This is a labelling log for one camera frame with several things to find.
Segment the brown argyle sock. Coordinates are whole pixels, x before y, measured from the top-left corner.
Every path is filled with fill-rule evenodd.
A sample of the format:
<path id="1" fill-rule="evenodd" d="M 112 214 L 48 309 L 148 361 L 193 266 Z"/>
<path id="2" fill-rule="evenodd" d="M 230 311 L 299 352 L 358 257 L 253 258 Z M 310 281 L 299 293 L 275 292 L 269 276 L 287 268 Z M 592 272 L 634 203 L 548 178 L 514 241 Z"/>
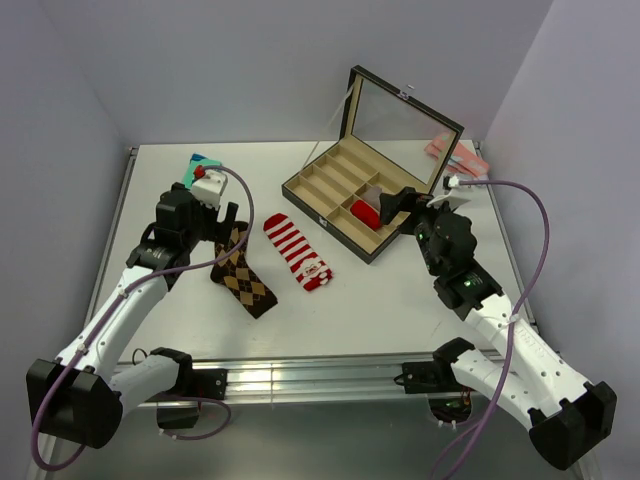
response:
<path id="1" fill-rule="evenodd" d="M 213 266 L 210 279 L 224 286 L 239 301 L 241 306 L 258 319 L 278 303 L 275 294 L 250 268 L 245 242 L 227 260 Z"/>

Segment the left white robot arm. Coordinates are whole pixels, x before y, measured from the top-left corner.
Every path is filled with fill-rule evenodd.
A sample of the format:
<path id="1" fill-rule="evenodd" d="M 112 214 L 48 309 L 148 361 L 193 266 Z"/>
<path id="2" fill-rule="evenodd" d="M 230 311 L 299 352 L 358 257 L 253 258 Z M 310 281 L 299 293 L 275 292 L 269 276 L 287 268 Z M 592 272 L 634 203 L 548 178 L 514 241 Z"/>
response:
<path id="1" fill-rule="evenodd" d="M 195 386 L 190 355 L 166 347 L 118 372 L 116 365 L 147 315 L 189 270 L 201 241 L 229 239 L 238 206 L 217 219 L 226 179 L 175 183 L 155 208 L 155 220 L 126 261 L 116 288 L 85 329 L 55 360 L 36 360 L 26 375 L 35 435 L 53 435 L 99 449 L 121 420 L 146 400 L 183 399 Z"/>

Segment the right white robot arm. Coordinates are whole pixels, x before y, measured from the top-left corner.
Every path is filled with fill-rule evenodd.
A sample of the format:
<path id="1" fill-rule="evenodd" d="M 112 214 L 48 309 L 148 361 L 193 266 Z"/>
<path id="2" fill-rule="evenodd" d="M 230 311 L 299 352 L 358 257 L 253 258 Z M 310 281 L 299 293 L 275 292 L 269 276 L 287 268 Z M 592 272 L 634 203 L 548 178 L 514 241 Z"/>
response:
<path id="1" fill-rule="evenodd" d="M 412 187 L 380 196 L 382 223 L 407 213 L 399 230 L 416 239 L 444 306 L 504 358 L 497 366 L 455 338 L 434 352 L 431 373 L 415 382 L 481 393 L 491 409 L 503 409 L 528 431 L 547 463 L 567 470 L 610 435 L 617 395 L 606 382 L 593 383 L 573 369 L 519 316 L 475 258 L 472 222 L 456 211 L 465 201 L 452 192 L 433 197 Z"/>

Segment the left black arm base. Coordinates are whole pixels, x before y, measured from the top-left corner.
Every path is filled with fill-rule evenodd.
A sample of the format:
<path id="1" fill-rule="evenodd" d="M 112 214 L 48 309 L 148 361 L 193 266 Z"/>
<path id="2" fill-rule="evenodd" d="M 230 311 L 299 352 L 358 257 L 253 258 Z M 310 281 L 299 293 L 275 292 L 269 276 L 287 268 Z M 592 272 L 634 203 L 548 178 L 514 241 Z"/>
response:
<path id="1" fill-rule="evenodd" d="M 145 358 L 163 356 L 171 358 L 179 365 L 177 385 L 164 395 L 173 397 L 206 398 L 222 401 L 225 398 L 228 370 L 224 368 L 194 369 L 192 357 L 184 352 L 159 347 L 148 354 L 136 348 L 132 354 L 133 365 L 136 365 L 136 353 L 141 352 Z M 158 407 L 156 421 L 159 428 L 168 430 L 186 430 L 196 426 L 202 411 L 202 403 L 186 408 Z"/>

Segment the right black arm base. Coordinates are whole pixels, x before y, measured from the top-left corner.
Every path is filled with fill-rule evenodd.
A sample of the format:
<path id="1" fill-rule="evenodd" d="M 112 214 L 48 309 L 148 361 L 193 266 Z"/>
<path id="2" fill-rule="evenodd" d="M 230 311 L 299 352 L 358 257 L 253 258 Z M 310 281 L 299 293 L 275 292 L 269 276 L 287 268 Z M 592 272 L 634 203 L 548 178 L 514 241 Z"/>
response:
<path id="1" fill-rule="evenodd" d="M 475 346 L 463 338 L 455 338 L 439 347 L 429 361 L 404 362 L 393 382 L 405 394 L 452 394 L 452 397 L 429 400 L 429 408 L 437 421 L 453 426 L 469 420 L 472 413 L 472 389 L 454 377 L 452 363 Z"/>

